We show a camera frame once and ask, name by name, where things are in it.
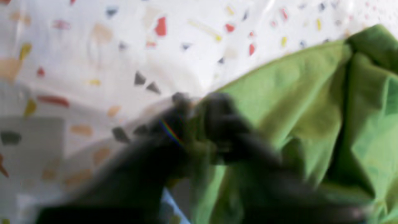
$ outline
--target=gray triangle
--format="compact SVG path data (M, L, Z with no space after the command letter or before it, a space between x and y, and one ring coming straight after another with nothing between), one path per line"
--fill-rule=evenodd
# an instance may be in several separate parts
M123 142L123 143L129 143L130 139L126 135L125 131L121 127L115 127L112 129L113 137L116 139L116 141Z
M127 48L127 45L125 44L125 43L123 43L123 42L120 42L120 44L119 44L119 50L124 50L124 49L126 49Z
M182 44L182 49L184 49L185 51L188 49L188 48L190 48L191 47L191 44L190 43L183 43Z
M149 86L147 86L146 89L160 95L160 90L155 82L152 82L151 84L149 84Z
M146 78L139 71L137 71L135 73L134 85L143 85L145 84L145 81Z
M117 7L117 6L111 6L111 7L109 7L109 8L106 10L106 14L108 15L108 18L109 18L109 19L112 18L112 17L117 13L118 10L119 10L119 7Z
M249 17L249 11L246 11L242 21L245 21L248 17Z

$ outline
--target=white fabric with confetti print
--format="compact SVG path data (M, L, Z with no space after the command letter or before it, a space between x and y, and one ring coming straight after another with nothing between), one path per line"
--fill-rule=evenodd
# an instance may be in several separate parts
M175 92L397 18L394 0L0 0L0 220L90 179Z

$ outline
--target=crumpled green fabric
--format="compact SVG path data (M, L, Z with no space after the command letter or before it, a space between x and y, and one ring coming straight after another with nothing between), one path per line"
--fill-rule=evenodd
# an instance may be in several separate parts
M331 200L369 202L370 223L391 224L398 223L397 74L398 42L377 25L273 61L218 91L305 181L329 189ZM210 165L215 146L202 119L189 129L197 163L192 222L240 223L235 186L250 180L236 178L242 169Z

